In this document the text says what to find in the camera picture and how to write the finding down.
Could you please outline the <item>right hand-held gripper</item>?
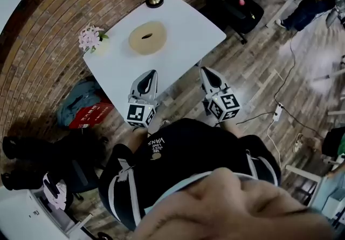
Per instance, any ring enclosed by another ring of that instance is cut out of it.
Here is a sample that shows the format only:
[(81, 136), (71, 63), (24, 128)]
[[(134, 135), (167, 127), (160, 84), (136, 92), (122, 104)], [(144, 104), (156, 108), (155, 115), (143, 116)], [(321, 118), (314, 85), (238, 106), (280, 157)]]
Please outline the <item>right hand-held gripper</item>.
[(200, 73), (202, 89), (206, 93), (202, 101), (206, 115), (212, 114), (218, 122), (234, 118), (240, 110), (240, 103), (226, 78), (209, 67), (201, 67)]

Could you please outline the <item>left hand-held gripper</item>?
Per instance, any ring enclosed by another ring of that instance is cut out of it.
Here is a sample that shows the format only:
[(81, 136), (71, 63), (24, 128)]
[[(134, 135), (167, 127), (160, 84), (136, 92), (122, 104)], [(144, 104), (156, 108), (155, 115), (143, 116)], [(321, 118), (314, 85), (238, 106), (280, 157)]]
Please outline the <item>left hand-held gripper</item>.
[(149, 127), (158, 107), (157, 84), (156, 70), (147, 71), (134, 80), (128, 96), (126, 123), (136, 128)]

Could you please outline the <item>person's left forearm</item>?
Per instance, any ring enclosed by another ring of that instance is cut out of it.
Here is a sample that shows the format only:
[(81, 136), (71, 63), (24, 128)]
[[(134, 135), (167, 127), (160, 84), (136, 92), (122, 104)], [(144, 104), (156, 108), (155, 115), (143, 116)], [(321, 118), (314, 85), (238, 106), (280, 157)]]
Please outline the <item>person's left forearm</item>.
[(130, 150), (135, 153), (141, 144), (147, 140), (148, 135), (149, 133), (147, 128), (135, 128), (128, 144)]

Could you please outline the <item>person's right forearm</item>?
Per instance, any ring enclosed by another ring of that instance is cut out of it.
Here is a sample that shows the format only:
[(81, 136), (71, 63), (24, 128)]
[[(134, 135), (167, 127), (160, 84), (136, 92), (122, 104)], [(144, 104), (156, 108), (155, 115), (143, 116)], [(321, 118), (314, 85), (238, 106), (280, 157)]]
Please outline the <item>person's right forearm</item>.
[(216, 131), (226, 140), (234, 140), (242, 137), (241, 131), (231, 120), (220, 122), (219, 126), (216, 127)]

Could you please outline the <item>blue and red bag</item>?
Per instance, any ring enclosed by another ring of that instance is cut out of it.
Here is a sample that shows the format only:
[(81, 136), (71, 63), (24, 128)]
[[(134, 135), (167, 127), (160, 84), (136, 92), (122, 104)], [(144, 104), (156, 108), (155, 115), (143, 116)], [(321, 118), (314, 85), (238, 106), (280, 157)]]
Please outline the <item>blue and red bag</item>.
[(86, 77), (71, 89), (57, 109), (57, 123), (65, 128), (85, 128), (96, 121), (91, 115), (102, 112), (110, 103), (105, 92), (93, 76)]

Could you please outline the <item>pink flowers in white vase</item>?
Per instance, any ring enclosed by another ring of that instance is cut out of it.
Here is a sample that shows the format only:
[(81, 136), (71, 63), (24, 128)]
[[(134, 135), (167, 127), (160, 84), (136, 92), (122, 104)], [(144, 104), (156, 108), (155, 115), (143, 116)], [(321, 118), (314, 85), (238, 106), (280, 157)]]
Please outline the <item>pink flowers in white vase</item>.
[(105, 34), (105, 29), (95, 25), (87, 25), (80, 31), (78, 41), (79, 48), (83, 52), (95, 52), (98, 47), (109, 37)]

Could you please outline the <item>white power strip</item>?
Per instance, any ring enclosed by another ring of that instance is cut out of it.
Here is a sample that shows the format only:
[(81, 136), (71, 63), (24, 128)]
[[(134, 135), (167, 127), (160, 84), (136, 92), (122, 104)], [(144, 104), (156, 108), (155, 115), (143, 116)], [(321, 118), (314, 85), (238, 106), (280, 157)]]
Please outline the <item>white power strip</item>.
[(273, 121), (274, 122), (278, 122), (279, 121), (280, 116), (281, 116), (283, 110), (284, 110), (284, 106), (281, 103), (278, 103), (277, 107), (275, 109), (275, 112), (274, 112), (274, 116), (273, 116)]

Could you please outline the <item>person's black shirt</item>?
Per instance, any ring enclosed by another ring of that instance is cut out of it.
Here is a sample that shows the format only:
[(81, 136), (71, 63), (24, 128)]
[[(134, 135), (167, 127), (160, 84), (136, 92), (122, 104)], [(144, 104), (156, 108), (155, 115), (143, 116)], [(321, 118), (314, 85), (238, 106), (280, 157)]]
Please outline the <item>person's black shirt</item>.
[(280, 167), (262, 140), (234, 134), (194, 119), (171, 123), (132, 152), (114, 146), (102, 172), (99, 195), (104, 207), (129, 230), (167, 196), (217, 168), (279, 186)]

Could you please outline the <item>pink and black device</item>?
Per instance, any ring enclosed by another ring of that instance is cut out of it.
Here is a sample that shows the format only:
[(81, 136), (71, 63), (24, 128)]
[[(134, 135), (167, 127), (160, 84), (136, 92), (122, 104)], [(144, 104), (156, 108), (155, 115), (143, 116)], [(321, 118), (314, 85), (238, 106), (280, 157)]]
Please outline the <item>pink and black device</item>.
[(67, 186), (64, 180), (57, 180), (51, 173), (46, 173), (43, 177), (43, 191), (56, 209), (65, 210), (67, 201)]

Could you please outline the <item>white cabinet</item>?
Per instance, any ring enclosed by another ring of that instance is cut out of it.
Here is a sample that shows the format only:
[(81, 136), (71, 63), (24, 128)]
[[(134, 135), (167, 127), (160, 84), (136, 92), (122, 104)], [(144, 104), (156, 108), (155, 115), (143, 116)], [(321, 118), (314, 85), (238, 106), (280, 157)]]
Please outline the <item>white cabinet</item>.
[(93, 240), (83, 225), (46, 199), (42, 190), (0, 187), (0, 232), (7, 240)]

